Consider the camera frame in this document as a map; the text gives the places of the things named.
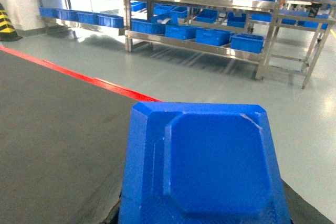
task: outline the gray epoxy floor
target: gray epoxy floor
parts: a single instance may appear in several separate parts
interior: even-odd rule
[[[123,37],[77,33],[77,41],[68,34],[40,35],[4,46],[163,101],[260,104],[268,112],[283,179],[336,222],[336,38],[332,35],[308,86],[301,90],[300,76],[272,73],[264,81],[254,81],[255,67],[247,63],[163,46],[129,54]],[[275,51],[302,55],[309,37],[303,31],[280,30]]]

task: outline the shelf tier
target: shelf tier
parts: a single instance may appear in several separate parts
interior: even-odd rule
[[[105,34],[117,34],[119,36],[125,34],[125,29],[121,28],[113,28],[108,26],[98,26],[98,25],[91,25],[91,24],[85,24],[75,21],[68,21],[68,20],[62,20],[58,18],[46,18],[41,17],[41,19],[45,22],[57,24],[60,26],[65,26],[69,28],[82,28],[89,31],[96,31],[99,33],[105,33]]]
[[[323,24],[330,24],[334,25],[336,24],[336,19],[329,17],[327,19],[323,18],[310,18],[310,17],[302,17],[302,16],[295,16],[295,15],[287,15],[287,14],[279,14],[279,18],[286,18],[286,19],[294,19],[294,20],[300,20],[300,21],[309,21],[309,22],[317,22],[317,23],[323,23]]]
[[[297,5],[310,5],[311,3],[319,3],[319,4],[336,4],[336,0],[286,0],[286,2],[290,4]]]
[[[235,26],[223,26],[219,24],[211,24],[206,22],[199,22],[192,20],[190,22],[191,26],[199,26],[199,27],[205,27],[210,29],[220,29],[220,30],[227,30],[227,31],[234,31],[235,33],[244,33],[245,29],[241,27],[235,27]]]
[[[268,13],[275,7],[275,2],[260,0],[154,0],[180,5],[212,6],[219,8],[232,8]]]
[[[250,62],[253,64],[259,64],[261,59],[261,54],[254,54],[251,52],[239,51],[231,48],[225,47],[216,47],[206,44],[196,43],[191,40],[179,40],[173,38],[167,38],[160,35],[151,35],[151,34],[143,34],[137,33],[135,31],[126,30],[125,35],[131,39],[139,39],[147,42],[153,42],[158,44],[169,45],[173,47],[179,47],[184,49],[189,49],[193,51],[203,52],[206,54],[218,55],[221,57],[241,60],[245,62]]]

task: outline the shelf leg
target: shelf leg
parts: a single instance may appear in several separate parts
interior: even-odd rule
[[[304,59],[305,61],[302,64],[301,71],[304,71],[304,69],[306,68],[307,62],[309,62],[309,59],[311,58],[311,54],[314,50],[314,47],[315,47],[315,44],[316,44],[316,41],[317,41],[318,37],[320,37],[320,39],[322,38],[323,33],[320,33],[321,28],[322,28],[322,24],[319,24],[319,26],[318,26],[318,28],[317,28],[316,32],[314,33],[314,36],[311,40],[310,46],[309,46],[307,54],[306,54],[306,58]]]
[[[330,30],[331,30],[331,26],[328,26],[327,27],[327,30],[325,31],[325,34],[324,36],[322,37],[322,40],[321,40],[321,43],[319,43],[319,46],[314,54],[314,57],[313,57],[313,61],[311,62],[310,66],[309,66],[309,69],[308,69],[308,72],[307,72],[307,75],[305,77],[305,80],[303,81],[303,84],[302,84],[302,89],[304,89],[311,77],[311,74],[313,73],[314,71],[314,68],[315,68],[315,65],[320,57],[320,54],[321,54],[321,51],[324,47],[324,44],[326,43],[327,41],[327,38],[328,38],[328,35],[330,33]]]
[[[131,0],[124,0],[124,12],[125,12],[125,18],[124,18],[124,27],[126,30],[132,29],[132,8],[131,8]],[[125,50],[127,52],[133,51],[133,39],[125,37]]]

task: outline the red floor line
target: red floor line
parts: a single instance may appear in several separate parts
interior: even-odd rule
[[[126,97],[129,97],[129,98],[132,98],[132,99],[135,99],[135,100],[138,100],[138,101],[146,101],[146,102],[157,102],[157,101],[159,101],[158,99],[155,99],[153,97],[149,97],[147,95],[135,92],[133,90],[130,90],[130,89],[127,89],[127,88],[124,88],[124,87],[121,87],[121,86],[113,84],[111,82],[107,82],[107,81],[101,80],[99,78],[91,78],[91,77],[85,76],[83,74],[71,71],[71,70],[63,68],[59,65],[51,63],[47,60],[37,59],[33,56],[26,55],[22,52],[19,52],[19,51],[10,49],[10,48],[0,46],[0,50],[3,51],[3,52],[7,52],[11,55],[20,57],[22,59],[28,60],[30,62],[39,64],[39,65],[44,66],[46,68],[52,69],[54,71],[58,71],[60,73],[66,74],[68,76],[71,76],[71,77],[74,77],[74,78],[77,78],[77,79],[80,79],[82,81],[86,81],[86,82],[91,83],[93,85],[99,86],[101,88],[110,90],[112,92],[124,95]]]

